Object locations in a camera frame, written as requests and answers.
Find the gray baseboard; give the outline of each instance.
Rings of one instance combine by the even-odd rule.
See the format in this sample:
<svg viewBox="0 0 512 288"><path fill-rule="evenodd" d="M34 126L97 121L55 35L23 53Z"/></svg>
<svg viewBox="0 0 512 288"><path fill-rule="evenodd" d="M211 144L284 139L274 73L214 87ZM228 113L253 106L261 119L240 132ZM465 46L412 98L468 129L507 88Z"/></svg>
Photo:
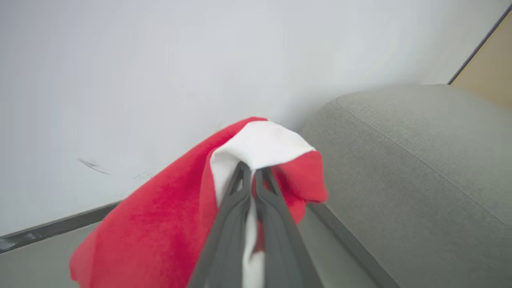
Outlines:
<svg viewBox="0 0 512 288"><path fill-rule="evenodd" d="M68 218L0 236L0 254L103 220L119 203L109 204Z"/></svg>
<svg viewBox="0 0 512 288"><path fill-rule="evenodd" d="M310 204L318 218L332 230L333 234L347 246L383 288L400 288L391 276L377 263L355 236L341 223L324 204Z"/></svg>

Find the red towel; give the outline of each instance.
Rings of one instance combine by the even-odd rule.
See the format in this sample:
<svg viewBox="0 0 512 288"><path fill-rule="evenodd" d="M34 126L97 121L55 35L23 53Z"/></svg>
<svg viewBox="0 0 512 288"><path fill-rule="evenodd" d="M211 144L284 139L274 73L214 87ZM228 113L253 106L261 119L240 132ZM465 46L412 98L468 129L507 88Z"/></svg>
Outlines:
<svg viewBox="0 0 512 288"><path fill-rule="evenodd" d="M263 120L219 131L137 189L74 252L71 278L82 288L186 287L217 213L211 154L249 122ZM307 201L327 199L319 152L272 171L295 222Z"/></svg>

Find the white cloth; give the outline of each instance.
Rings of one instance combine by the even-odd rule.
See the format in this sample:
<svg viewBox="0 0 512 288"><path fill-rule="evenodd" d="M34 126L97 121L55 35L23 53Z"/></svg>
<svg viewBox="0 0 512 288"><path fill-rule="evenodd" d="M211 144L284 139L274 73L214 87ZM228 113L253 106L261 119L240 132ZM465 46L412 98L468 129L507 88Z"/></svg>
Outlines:
<svg viewBox="0 0 512 288"><path fill-rule="evenodd" d="M300 135L270 121L248 123L238 134L217 148L210 159L214 177L217 206L220 206L239 161L254 171L260 168L290 162L314 151ZM243 256L243 288L263 288L265 252L253 253L258 237L258 219L254 199L247 215L245 249Z"/></svg>

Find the fabric upholstery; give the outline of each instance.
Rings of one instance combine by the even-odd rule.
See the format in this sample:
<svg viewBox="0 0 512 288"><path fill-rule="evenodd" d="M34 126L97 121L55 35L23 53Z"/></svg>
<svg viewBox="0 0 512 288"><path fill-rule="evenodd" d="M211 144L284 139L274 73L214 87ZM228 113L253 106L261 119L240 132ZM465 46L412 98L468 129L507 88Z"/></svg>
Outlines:
<svg viewBox="0 0 512 288"><path fill-rule="evenodd" d="M326 206L402 288L510 287L512 115L448 85L364 91L301 131Z"/></svg>

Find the cloth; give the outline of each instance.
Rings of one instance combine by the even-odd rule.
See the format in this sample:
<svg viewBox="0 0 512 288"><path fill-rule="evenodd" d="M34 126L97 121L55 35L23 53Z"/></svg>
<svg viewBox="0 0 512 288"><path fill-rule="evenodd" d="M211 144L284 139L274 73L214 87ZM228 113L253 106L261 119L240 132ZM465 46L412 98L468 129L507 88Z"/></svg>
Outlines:
<svg viewBox="0 0 512 288"><path fill-rule="evenodd" d="M74 252L71 278L82 288L186 287L240 160L251 170L273 166L295 222L307 201L327 199L320 153L292 131L249 118L204 140L120 203ZM257 230L251 203L244 288L263 285Z"/></svg>

